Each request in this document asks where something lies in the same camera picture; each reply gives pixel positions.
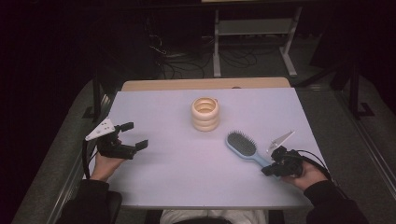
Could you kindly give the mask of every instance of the person's arm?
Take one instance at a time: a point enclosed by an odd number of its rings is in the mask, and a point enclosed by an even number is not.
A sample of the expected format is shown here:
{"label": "person's arm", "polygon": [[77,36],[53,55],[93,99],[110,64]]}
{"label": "person's arm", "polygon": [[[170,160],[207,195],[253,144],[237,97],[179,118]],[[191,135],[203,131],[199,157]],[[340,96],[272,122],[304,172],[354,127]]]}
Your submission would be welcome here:
{"label": "person's arm", "polygon": [[306,217],[307,224],[368,224],[356,203],[328,180],[314,165],[303,162],[302,176],[282,179],[304,192],[314,209]]}
{"label": "person's arm", "polygon": [[66,203],[57,224],[108,224],[110,215],[106,195],[109,185],[106,181],[124,161],[97,153],[91,178],[81,180],[76,198]]}

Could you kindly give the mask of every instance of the table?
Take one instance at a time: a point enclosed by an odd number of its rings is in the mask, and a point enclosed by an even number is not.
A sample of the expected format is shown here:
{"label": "table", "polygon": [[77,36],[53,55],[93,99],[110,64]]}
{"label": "table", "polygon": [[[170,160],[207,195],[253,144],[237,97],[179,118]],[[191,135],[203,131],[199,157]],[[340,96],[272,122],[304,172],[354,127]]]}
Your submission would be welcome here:
{"label": "table", "polygon": [[[271,140],[293,129],[296,134],[284,146],[322,159],[295,90],[287,84],[285,78],[265,77],[125,83],[109,117],[115,125],[134,122],[133,130],[120,133],[123,144],[148,139],[148,148],[110,177],[110,189],[122,194],[124,206],[145,209],[310,205],[297,188],[265,176],[260,165],[240,159],[225,145],[227,133],[238,129],[270,160],[264,151]],[[235,86],[244,89],[227,89]],[[190,123],[192,100],[205,95],[220,104],[220,126],[209,133],[196,131]]]}

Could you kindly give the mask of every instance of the blue hairbrush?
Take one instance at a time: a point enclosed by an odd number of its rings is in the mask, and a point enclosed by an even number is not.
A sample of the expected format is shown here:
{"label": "blue hairbrush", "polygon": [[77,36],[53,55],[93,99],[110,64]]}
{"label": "blue hairbrush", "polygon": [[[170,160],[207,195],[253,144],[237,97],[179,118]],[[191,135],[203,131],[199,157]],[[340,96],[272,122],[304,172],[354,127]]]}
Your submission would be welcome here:
{"label": "blue hairbrush", "polygon": [[270,163],[257,152],[256,143],[240,131],[230,132],[227,135],[226,144],[229,149],[242,159],[254,160],[262,167],[270,165]]}

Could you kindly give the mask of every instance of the hand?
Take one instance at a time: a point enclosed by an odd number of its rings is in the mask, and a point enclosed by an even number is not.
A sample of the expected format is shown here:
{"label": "hand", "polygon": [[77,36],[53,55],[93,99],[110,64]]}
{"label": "hand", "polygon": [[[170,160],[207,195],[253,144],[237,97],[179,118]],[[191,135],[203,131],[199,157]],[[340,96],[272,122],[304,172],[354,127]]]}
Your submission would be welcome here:
{"label": "hand", "polygon": [[124,161],[127,160],[104,157],[98,152],[95,157],[95,168],[93,169],[91,179],[106,182]]}
{"label": "hand", "polygon": [[326,176],[314,165],[303,161],[303,174],[300,177],[282,176],[282,180],[290,183],[302,191],[313,184],[327,180]]}

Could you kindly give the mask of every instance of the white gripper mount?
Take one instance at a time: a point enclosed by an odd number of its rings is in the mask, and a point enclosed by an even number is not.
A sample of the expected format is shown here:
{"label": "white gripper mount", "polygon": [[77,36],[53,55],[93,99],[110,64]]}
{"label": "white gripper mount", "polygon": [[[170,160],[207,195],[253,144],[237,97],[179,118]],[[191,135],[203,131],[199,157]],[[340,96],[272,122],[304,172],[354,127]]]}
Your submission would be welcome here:
{"label": "white gripper mount", "polygon": [[90,134],[85,137],[86,141],[98,138],[108,133],[114,133],[116,131],[113,122],[110,118],[105,118]]}
{"label": "white gripper mount", "polygon": [[279,148],[282,146],[283,143],[286,142],[293,134],[295,133],[294,130],[291,130],[290,132],[283,134],[282,136],[278,137],[277,139],[271,141],[271,145],[267,149],[267,153],[272,153],[275,149]]}

